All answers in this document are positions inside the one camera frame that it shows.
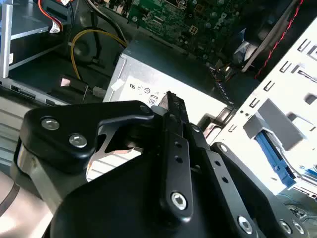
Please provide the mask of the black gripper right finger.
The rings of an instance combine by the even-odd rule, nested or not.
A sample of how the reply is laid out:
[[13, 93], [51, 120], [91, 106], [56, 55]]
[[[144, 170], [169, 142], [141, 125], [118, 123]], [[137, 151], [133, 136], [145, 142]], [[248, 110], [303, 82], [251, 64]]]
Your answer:
[[310, 237], [299, 218], [227, 145], [208, 145], [202, 131], [192, 123], [186, 125], [186, 136], [235, 238]]

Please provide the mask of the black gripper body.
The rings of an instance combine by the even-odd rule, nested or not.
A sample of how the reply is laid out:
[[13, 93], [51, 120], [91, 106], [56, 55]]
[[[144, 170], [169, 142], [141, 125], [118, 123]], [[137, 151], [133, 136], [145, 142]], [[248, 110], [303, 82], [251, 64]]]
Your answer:
[[[160, 199], [165, 173], [191, 176], [183, 187], [193, 191], [193, 216], [187, 223], [164, 211]], [[79, 187], [53, 217], [52, 238], [236, 238], [215, 193], [187, 159], [140, 156]]]

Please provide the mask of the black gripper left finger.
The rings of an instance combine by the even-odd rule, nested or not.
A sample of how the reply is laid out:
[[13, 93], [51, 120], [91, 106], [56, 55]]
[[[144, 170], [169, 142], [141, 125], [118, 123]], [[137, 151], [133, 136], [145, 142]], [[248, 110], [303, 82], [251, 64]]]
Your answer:
[[141, 147], [161, 166], [154, 203], [180, 222], [193, 216], [189, 125], [184, 101], [167, 92], [151, 109], [140, 101], [77, 104], [30, 110], [20, 131], [20, 169], [55, 212], [85, 184], [88, 164], [106, 150]]

